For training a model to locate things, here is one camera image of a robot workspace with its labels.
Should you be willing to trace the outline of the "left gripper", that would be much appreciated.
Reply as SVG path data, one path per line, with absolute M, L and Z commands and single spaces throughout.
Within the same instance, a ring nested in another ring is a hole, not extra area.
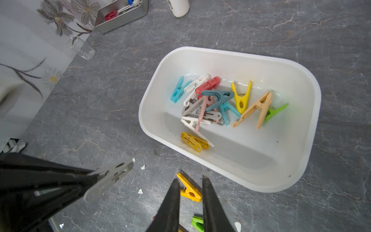
M 1 154 L 1 231 L 33 232 L 95 185 L 92 170 Z

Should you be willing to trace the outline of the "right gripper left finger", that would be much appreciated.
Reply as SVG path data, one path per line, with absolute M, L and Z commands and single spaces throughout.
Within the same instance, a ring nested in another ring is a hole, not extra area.
M 174 179 L 147 232 L 178 232 L 180 212 L 180 184 Z

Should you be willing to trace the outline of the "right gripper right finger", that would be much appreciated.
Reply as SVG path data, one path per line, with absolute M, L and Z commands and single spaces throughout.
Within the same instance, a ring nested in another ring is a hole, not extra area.
M 203 225 L 205 232 L 234 232 L 210 179 L 202 178 Z

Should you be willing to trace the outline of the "white clothespin bottom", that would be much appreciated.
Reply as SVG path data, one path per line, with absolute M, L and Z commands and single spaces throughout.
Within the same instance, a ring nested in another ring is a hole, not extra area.
M 198 118 L 193 118 L 193 117 L 182 117 L 181 122 L 188 127 L 192 132 L 197 134 L 201 139 L 205 140 L 211 147 L 214 148 L 214 144 L 207 139 L 200 131 L 196 131 L 196 127 L 198 126 Z

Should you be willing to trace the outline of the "white clothespin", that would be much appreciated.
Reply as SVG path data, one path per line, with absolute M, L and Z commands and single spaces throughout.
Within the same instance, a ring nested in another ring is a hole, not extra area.
M 203 76 L 197 78 L 193 82 L 191 82 L 187 87 L 185 87 L 184 92 L 189 93 L 187 96 L 186 100 L 184 101 L 183 105 L 184 106 L 189 106 L 190 105 L 190 100 L 191 99 L 196 99 L 197 94 L 196 94 L 196 88 L 201 86 L 202 84 L 206 83 L 211 79 L 211 76 L 206 73 Z
M 197 134 L 201 139 L 205 140 L 211 147 L 214 148 L 214 144 L 207 139 L 200 131 L 196 131 L 196 127 L 198 126 L 198 118 L 193 118 L 193 117 L 182 117 L 181 122 L 188 127 L 192 132 Z

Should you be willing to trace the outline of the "pink clothespin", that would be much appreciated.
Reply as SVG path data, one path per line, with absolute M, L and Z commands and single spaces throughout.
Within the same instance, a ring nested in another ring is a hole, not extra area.
M 199 118 L 198 118 L 198 121 L 197 121 L 197 125 L 196 125 L 196 128 L 195 128 L 195 132 L 199 131 L 200 124 L 201 124 L 201 121 L 203 120 L 204 113 L 206 111 L 207 105 L 212 104 L 211 100 L 209 98 L 210 98 L 210 96 L 203 96 L 203 103 L 202 103 L 201 111 L 200 111 Z

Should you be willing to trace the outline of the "dark teal clothespin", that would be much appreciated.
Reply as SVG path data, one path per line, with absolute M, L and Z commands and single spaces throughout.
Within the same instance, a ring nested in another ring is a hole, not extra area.
M 212 111 L 213 109 L 221 106 L 223 103 L 228 102 L 234 98 L 233 91 L 221 91 L 221 90 L 204 90 L 201 92 L 202 96 L 214 96 L 216 97 L 216 102 L 206 108 L 206 112 Z

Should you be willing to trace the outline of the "red clothespin pile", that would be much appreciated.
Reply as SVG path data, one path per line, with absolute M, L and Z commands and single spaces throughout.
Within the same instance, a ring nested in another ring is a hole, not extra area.
M 195 93 L 201 94 L 204 90 L 213 90 L 220 84 L 220 82 L 221 82 L 220 78 L 216 76 L 208 80 L 204 84 L 200 85 L 199 87 L 197 87 L 195 89 Z

